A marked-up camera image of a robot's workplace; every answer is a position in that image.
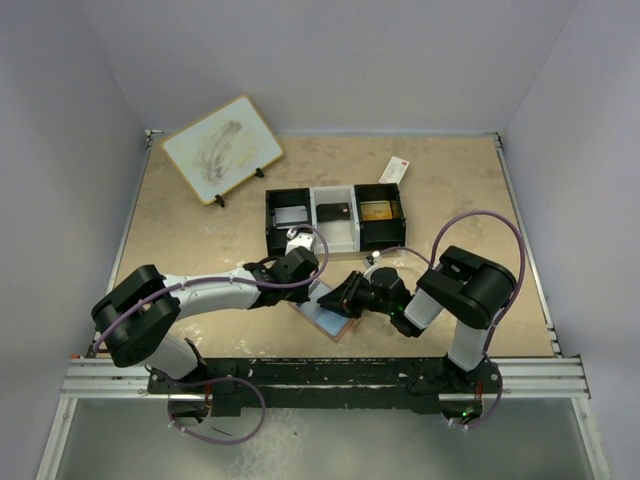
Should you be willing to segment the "gold card from holder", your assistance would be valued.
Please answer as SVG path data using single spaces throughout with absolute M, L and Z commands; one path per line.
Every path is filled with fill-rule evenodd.
M 391 201 L 366 201 L 360 203 L 361 219 L 365 222 L 393 220 L 395 207 Z

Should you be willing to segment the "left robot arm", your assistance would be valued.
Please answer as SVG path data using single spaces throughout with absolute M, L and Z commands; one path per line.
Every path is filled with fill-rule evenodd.
M 269 267 L 253 262 L 212 276 L 163 275 L 144 265 L 92 308 L 100 332 L 94 348 L 104 345 L 120 368 L 147 364 L 168 374 L 182 391 L 194 392 L 204 384 L 206 369 L 189 341 L 169 333 L 175 323 L 208 312 L 304 302 L 319 272 L 317 257 L 304 247 Z

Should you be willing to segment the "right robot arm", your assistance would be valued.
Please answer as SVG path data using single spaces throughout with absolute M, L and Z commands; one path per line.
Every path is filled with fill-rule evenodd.
M 406 337 L 419 337 L 442 312 L 456 319 L 447 352 L 446 383 L 467 391 L 480 379 L 485 343 L 498 314 L 516 290 L 516 278 L 505 267 L 467 250 L 451 246 L 427 269 L 411 292 L 392 267 L 373 266 L 352 272 L 317 304 L 346 318 L 365 311 L 385 314 Z

